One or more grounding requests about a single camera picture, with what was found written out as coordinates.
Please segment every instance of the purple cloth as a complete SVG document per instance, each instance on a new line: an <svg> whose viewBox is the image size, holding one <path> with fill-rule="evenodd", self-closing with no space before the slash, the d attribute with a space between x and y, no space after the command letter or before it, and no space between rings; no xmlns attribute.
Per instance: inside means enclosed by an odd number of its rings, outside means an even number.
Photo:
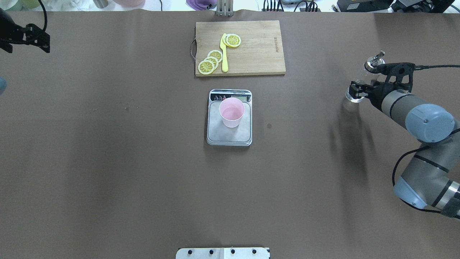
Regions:
<svg viewBox="0 0 460 259"><path fill-rule="evenodd" d="M209 6L217 4L217 0L186 0L185 2L197 11L206 10Z"/></svg>

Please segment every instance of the cutting board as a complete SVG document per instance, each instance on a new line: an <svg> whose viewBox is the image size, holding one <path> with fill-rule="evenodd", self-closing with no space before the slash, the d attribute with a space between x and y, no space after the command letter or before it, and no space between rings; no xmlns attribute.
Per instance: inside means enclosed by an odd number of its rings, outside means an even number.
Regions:
<svg viewBox="0 0 460 259"><path fill-rule="evenodd" d="M227 47L228 72L222 72L222 62L216 71L203 75L198 64L214 49L219 47L223 33L238 34L241 45ZM283 42L280 21L250 22L198 22L196 23L196 62L197 77L284 75Z"/></svg>

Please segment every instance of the yellow knife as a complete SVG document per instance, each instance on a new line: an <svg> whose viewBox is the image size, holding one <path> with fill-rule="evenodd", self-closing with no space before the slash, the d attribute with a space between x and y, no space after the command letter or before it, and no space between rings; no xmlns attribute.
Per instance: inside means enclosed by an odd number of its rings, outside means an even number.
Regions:
<svg viewBox="0 0 460 259"><path fill-rule="evenodd" d="M227 72L229 70L229 64L227 62L227 45L224 43L225 36L227 36L226 33L220 38L220 48L222 49L222 72Z"/></svg>

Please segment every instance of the blue joint cap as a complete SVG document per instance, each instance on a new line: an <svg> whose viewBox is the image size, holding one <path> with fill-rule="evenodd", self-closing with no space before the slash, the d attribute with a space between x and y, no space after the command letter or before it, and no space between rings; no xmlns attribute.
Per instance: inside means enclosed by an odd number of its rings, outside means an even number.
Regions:
<svg viewBox="0 0 460 259"><path fill-rule="evenodd" d="M426 202L420 198L402 177L399 177L395 187L393 187L393 191L396 196L416 208L423 209L426 206Z"/></svg>
<svg viewBox="0 0 460 259"><path fill-rule="evenodd" d="M0 77L0 94L2 94L5 89L6 81L3 79L3 77Z"/></svg>
<svg viewBox="0 0 460 259"><path fill-rule="evenodd" d="M454 117L435 104L421 104L406 116L406 129L423 142L438 142L454 130Z"/></svg>

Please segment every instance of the pink cup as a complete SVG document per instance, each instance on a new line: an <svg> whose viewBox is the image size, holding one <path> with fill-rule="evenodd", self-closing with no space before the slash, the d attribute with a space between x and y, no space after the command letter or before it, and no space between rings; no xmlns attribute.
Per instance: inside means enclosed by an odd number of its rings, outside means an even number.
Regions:
<svg viewBox="0 0 460 259"><path fill-rule="evenodd" d="M145 2L145 0L114 0L115 3L124 7L135 7Z"/></svg>
<svg viewBox="0 0 460 259"><path fill-rule="evenodd" d="M238 98L227 98L220 103L219 113L225 126L234 128L240 124L243 118L244 104Z"/></svg>

